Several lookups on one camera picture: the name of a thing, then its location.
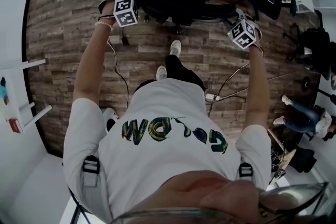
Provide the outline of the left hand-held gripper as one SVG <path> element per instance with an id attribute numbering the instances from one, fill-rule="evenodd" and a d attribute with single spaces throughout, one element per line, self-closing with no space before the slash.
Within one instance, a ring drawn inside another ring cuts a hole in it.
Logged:
<path id="1" fill-rule="evenodd" d="M 138 23 L 138 9 L 135 0 L 115 0 L 114 17 L 119 27 L 128 27 Z"/>

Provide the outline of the person's right forearm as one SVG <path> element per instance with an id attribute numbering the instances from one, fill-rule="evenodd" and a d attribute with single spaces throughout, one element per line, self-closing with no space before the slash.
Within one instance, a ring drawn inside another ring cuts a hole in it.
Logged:
<path id="1" fill-rule="evenodd" d="M 257 46 L 249 47 L 249 81 L 244 128 L 268 126 L 270 94 L 263 53 Z"/>

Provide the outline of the person's left forearm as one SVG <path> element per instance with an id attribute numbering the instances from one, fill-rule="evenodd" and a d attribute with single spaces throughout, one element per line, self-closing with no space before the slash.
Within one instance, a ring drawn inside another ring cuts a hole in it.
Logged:
<path id="1" fill-rule="evenodd" d="M 86 98 L 99 103 L 102 81 L 104 54 L 107 40 L 116 20 L 101 19 L 95 24 L 95 29 L 81 57 L 74 85 L 73 99 Z"/>

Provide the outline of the person's left hand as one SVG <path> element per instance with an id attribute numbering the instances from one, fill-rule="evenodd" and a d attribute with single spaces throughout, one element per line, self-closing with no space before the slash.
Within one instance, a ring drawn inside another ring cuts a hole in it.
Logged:
<path id="1" fill-rule="evenodd" d="M 115 0 L 102 0 L 101 3 L 98 5 L 98 11 L 100 13 L 100 16 L 114 15 L 114 4 Z"/>

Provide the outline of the person's right white shoe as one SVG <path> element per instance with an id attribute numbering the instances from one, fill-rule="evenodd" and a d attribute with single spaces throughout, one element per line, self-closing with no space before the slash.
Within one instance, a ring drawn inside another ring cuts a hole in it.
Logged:
<path id="1" fill-rule="evenodd" d="M 179 40 L 174 40 L 170 46 L 170 55 L 174 55 L 179 58 L 182 49 L 182 44 Z"/>

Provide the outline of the person's white shoe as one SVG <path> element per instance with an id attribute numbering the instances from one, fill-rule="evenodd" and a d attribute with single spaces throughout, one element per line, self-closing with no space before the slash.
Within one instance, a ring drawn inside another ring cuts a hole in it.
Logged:
<path id="1" fill-rule="evenodd" d="M 167 71 L 165 66 L 159 66 L 156 71 L 156 80 L 160 81 L 167 78 Z"/>
<path id="2" fill-rule="evenodd" d="M 170 55 L 174 55 L 179 58 L 182 49 L 182 44 L 179 40 L 174 40 L 170 46 Z"/>

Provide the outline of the person's left white shoe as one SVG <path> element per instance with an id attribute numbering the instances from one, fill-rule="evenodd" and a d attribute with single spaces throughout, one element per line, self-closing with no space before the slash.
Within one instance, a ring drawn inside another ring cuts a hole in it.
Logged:
<path id="1" fill-rule="evenodd" d="M 165 66 L 159 66 L 156 71 L 156 80 L 160 81 L 167 78 L 167 71 Z"/>

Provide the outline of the black padded office chair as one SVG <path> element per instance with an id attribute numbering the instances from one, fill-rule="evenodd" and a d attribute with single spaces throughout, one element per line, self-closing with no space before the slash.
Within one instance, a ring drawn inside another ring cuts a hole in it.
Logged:
<path id="1" fill-rule="evenodd" d="M 300 63 L 306 69 L 320 73 L 326 80 L 336 76 L 336 42 L 330 40 L 328 32 L 322 27 L 301 32 L 297 24 L 291 28 L 296 29 L 297 37 L 287 33 L 283 33 L 283 37 L 291 40 L 296 48 L 286 57 L 287 61 Z"/>

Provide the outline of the white headset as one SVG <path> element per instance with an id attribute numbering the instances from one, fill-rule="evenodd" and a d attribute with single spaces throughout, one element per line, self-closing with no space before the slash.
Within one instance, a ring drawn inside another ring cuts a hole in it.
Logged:
<path id="1" fill-rule="evenodd" d="M 106 132 L 108 133 L 111 130 L 111 128 L 116 124 L 116 122 L 119 120 L 119 117 L 117 116 L 113 108 L 103 109 L 102 114 L 104 117 Z"/>

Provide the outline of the black soft bag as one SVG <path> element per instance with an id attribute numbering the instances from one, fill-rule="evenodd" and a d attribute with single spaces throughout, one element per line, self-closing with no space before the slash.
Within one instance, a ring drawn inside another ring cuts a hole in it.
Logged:
<path id="1" fill-rule="evenodd" d="M 314 150 L 297 147 L 294 156 L 289 162 L 289 166 L 293 167 L 299 173 L 308 173 L 316 161 Z"/>

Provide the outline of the small white table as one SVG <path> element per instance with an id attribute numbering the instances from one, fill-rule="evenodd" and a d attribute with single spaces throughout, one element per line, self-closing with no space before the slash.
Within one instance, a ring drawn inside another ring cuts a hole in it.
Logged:
<path id="1" fill-rule="evenodd" d="M 25 131 L 27 131 L 33 124 L 35 124 L 45 114 L 47 114 L 52 109 L 52 106 L 51 105 L 46 106 L 42 111 L 40 111 L 35 116 L 33 116 L 32 119 L 30 119 L 27 122 L 24 122 L 22 118 L 22 113 L 30 111 L 31 108 L 35 106 L 35 103 L 32 102 L 32 103 L 25 104 L 23 106 L 19 106 L 18 98 L 17 98 L 18 95 L 15 93 L 13 72 L 16 69 L 23 71 L 25 69 L 32 68 L 38 65 L 42 65 L 45 63 L 46 63 L 46 59 L 32 61 L 32 62 L 29 62 L 29 61 L 20 62 L 18 65 L 13 65 L 13 64 L 0 65 L 0 80 L 2 77 L 5 78 L 7 94 L 9 98 L 8 105 L 5 105 L 3 100 L 0 98 L 0 114 L 4 116 L 4 119 L 7 123 L 9 119 L 18 119 L 23 129 L 23 133 L 25 133 Z"/>

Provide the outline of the blue toy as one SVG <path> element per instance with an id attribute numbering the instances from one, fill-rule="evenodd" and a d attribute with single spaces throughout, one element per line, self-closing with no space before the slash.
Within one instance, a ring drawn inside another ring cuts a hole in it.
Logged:
<path id="1" fill-rule="evenodd" d="M 0 98 L 3 100 L 5 105 L 8 105 L 9 98 L 7 94 L 6 80 L 4 77 L 2 77 L 0 80 Z"/>

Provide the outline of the person's white printed t-shirt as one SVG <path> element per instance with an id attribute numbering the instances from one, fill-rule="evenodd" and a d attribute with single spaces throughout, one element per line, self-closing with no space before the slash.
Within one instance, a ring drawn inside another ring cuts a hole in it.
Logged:
<path id="1" fill-rule="evenodd" d="M 128 207 L 128 193 L 140 177 L 157 169 L 210 170 L 236 180 L 246 162 L 253 168 L 253 183 L 264 189 L 270 180 L 270 147 L 260 125 L 244 128 L 232 143 L 207 116 L 199 86 L 163 79 L 138 89 L 108 133 L 98 105 L 76 99 L 65 136 L 64 173 L 79 202 L 110 222 Z"/>

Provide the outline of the red box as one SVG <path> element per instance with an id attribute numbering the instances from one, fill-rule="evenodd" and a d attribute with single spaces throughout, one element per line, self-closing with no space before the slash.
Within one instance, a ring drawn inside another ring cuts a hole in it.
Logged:
<path id="1" fill-rule="evenodd" d="M 23 133 L 23 129 L 18 119 L 9 119 L 8 123 L 10 124 L 10 127 L 14 133 L 19 133 L 19 134 Z"/>

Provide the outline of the person's glasses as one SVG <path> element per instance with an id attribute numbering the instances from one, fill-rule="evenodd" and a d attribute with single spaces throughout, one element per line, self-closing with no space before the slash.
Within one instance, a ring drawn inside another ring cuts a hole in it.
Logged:
<path id="1" fill-rule="evenodd" d="M 336 224 L 327 215 L 301 215 L 319 206 L 327 182 L 299 184 L 262 191 L 251 211 L 242 201 L 236 212 L 216 208 L 166 207 L 136 209 L 123 213 L 110 224 Z"/>

